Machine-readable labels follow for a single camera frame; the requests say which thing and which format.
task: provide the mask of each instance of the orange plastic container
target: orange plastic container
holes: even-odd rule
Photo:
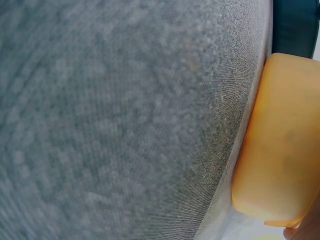
[[[320,62],[267,60],[232,179],[234,208],[296,227],[320,189]]]

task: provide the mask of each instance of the white surface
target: white surface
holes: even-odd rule
[[[226,232],[222,240],[257,240],[259,237],[270,236],[263,238],[267,240],[285,240],[283,236],[284,228],[265,226],[264,222],[259,219],[253,221],[245,221],[240,224],[241,229],[235,227],[231,232]]]
[[[320,32],[318,32],[317,40],[315,43],[313,57],[314,60],[320,61]]]

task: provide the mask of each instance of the yellow spot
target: yellow spot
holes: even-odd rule
[[[251,240],[281,240],[277,235],[264,235],[252,238]]]

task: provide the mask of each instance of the fabric texture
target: fabric texture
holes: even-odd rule
[[[0,0],[1,239],[220,238],[270,6]]]

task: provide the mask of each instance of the fingertip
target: fingertip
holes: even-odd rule
[[[290,240],[290,238],[293,236],[293,234],[296,232],[297,229],[295,228],[289,228],[287,227],[283,231],[283,236],[285,237],[286,240]]]

